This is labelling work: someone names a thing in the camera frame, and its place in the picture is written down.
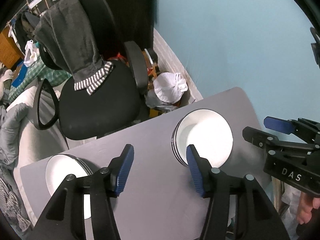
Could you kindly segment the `person's right hand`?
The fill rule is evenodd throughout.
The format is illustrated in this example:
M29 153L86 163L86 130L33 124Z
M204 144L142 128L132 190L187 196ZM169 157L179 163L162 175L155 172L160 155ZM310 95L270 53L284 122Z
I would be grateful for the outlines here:
M304 192L301 192L296 216L298 224L306 224L310 222L312 218L312 210L319 209L319 206L319 198L315 198Z

